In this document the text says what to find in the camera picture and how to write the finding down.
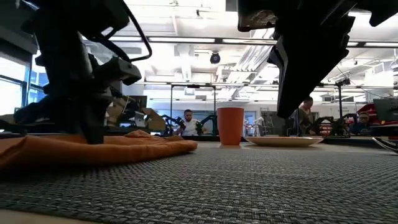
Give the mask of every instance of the wall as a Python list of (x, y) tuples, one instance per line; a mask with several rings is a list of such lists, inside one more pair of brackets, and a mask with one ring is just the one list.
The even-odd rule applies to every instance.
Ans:
[[(355, 113), (363, 105), (343, 104), (343, 115), (346, 113)], [(169, 110), (170, 101), (155, 101), (149, 100), (147, 107), (155, 110)], [(222, 107), (242, 107), (245, 111), (255, 111), (256, 119), (260, 117), (261, 108), (269, 108), (270, 111), (276, 111), (276, 103), (217, 103), (216, 108)], [(173, 101), (173, 110), (213, 110), (214, 104), (211, 101)], [(337, 103), (327, 103), (312, 107), (312, 112), (318, 112), (319, 116), (333, 116), (340, 117), (339, 106)]]

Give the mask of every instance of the black cable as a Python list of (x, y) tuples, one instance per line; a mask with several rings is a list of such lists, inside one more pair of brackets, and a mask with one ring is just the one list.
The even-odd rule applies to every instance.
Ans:
[[(344, 77), (348, 78), (348, 77), (340, 70), (340, 68), (339, 68), (338, 66), (336, 66), (336, 68), (341, 72), (341, 74), (342, 74)], [(365, 93), (368, 93), (368, 94), (370, 94), (370, 95), (378, 96), (378, 97), (380, 97), (380, 98), (389, 98), (389, 97), (386, 97), (386, 96), (380, 96), (380, 95), (371, 93), (371, 92), (369, 92), (369, 91), (367, 91), (367, 90), (364, 90), (364, 89), (361, 88), (361, 87), (359, 87), (359, 88), (360, 88), (361, 90), (363, 90)]]
[(142, 41), (144, 41), (144, 44), (145, 44), (145, 46), (146, 46), (146, 48), (147, 48), (147, 50), (148, 50), (148, 55), (142, 56), (142, 57), (138, 57), (138, 58), (130, 59), (130, 62), (135, 62), (135, 61), (138, 61), (138, 60), (145, 60), (145, 59), (148, 59), (148, 58), (150, 58), (150, 57), (152, 56), (152, 48), (151, 48), (150, 45), (149, 45), (149, 42), (148, 42), (148, 40), (147, 40), (147, 37), (145, 36), (144, 32), (142, 31), (141, 27), (139, 26), (139, 24), (138, 24), (138, 22), (137, 22), (137, 19), (134, 17), (134, 15), (132, 14), (132, 12), (130, 11), (130, 9), (129, 9), (129, 7), (127, 6), (126, 2), (123, 1), (123, 0), (121, 0), (121, 2), (123, 3), (126, 12), (128, 13), (128, 15), (129, 15), (129, 17), (130, 17), (132, 23), (133, 23), (133, 24), (135, 25), (135, 27), (137, 28), (137, 31), (138, 31), (139, 35), (141, 36)]

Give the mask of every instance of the ceiling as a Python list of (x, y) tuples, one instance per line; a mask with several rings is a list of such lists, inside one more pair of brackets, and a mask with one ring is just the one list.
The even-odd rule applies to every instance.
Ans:
[[(268, 39), (273, 33), (269, 30), (238, 32), (236, 12), (226, 12), (225, 1), (217, 0), (125, 0), (145, 35), (162, 37), (227, 37)], [(356, 20), (350, 33), (350, 41), (398, 41), (398, 16), (393, 16), (378, 27), (369, 25), (370, 14), (352, 13)], [(129, 25), (115, 36), (135, 37), (139, 34), (133, 25)], [(130, 57), (145, 55), (146, 48), (140, 42), (115, 42)], [(270, 46), (220, 45), (220, 44), (151, 44), (153, 56), (137, 62), (144, 80), (147, 82), (226, 82), (264, 84), (277, 80), (279, 71), (266, 63)], [(104, 53), (106, 50), (93, 50)], [(221, 62), (210, 63), (210, 55), (218, 52)], [(338, 64), (324, 79), (325, 83), (334, 83), (337, 79), (350, 76), (355, 85), (364, 84), (367, 70), (395, 61), (394, 49), (349, 49), (349, 55)], [(257, 99), (275, 95), (276, 89), (262, 91), (263, 88), (219, 87), (218, 98)], [(164, 86), (146, 86), (148, 95), (161, 96), (166, 93)], [(211, 89), (206, 92), (209, 97)], [(318, 95), (330, 94), (330, 91)]]

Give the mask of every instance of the security camera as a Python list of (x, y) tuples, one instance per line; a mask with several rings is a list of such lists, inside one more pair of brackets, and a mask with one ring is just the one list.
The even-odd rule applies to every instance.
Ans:
[(212, 55), (210, 56), (210, 63), (212, 64), (218, 64), (220, 60), (221, 58), (218, 52), (213, 52)]

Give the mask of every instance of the orange paper cup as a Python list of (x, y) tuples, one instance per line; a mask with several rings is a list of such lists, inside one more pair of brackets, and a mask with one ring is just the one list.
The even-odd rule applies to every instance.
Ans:
[(223, 145), (237, 146), (241, 143), (243, 108), (218, 108), (218, 132)]

